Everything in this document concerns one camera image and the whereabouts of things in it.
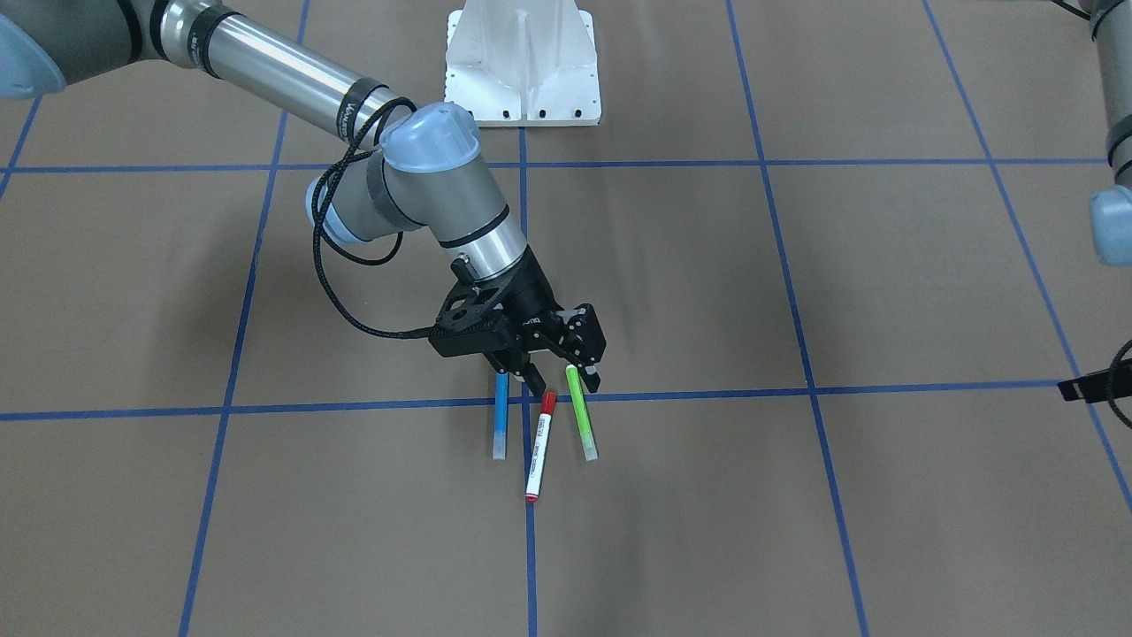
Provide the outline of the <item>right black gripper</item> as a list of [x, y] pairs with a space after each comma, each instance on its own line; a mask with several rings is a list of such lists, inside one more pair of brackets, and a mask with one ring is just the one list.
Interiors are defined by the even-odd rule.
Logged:
[[542, 399], [547, 384], [531, 355], [544, 350], [576, 365], [590, 394], [599, 391], [598, 365], [607, 339], [597, 310], [590, 303], [571, 310], [558, 303], [531, 247], [508, 269], [484, 279], [482, 287], [497, 291], [494, 305], [501, 307], [521, 339], [484, 353], [496, 372], [515, 376], [531, 395]]

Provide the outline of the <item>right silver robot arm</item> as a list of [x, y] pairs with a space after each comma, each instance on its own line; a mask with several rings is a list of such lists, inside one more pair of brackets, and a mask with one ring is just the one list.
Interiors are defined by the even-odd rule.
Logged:
[[[440, 98], [441, 18], [424, 1], [310, 1], [303, 41], [414, 101]], [[327, 301], [311, 261], [306, 187], [345, 149], [228, 84], [139, 62], [29, 102], [3, 100], [3, 414], [232, 404], [460, 399], [490, 394], [484, 358], [371, 337]], [[528, 167], [532, 246], [566, 305], [598, 307], [602, 394], [628, 387], [628, 351], [597, 262], [597, 195], [535, 196], [581, 169]], [[590, 179], [594, 184], [600, 181]], [[455, 282], [440, 247], [408, 234], [368, 269], [328, 250], [327, 277], [360, 321], [430, 321]]]

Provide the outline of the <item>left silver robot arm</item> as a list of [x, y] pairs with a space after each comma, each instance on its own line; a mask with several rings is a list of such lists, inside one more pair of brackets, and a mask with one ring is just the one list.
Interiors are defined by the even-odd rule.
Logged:
[[1114, 186], [1091, 195], [1089, 219], [1101, 265], [1131, 265], [1131, 3], [1080, 1], [1097, 48]]

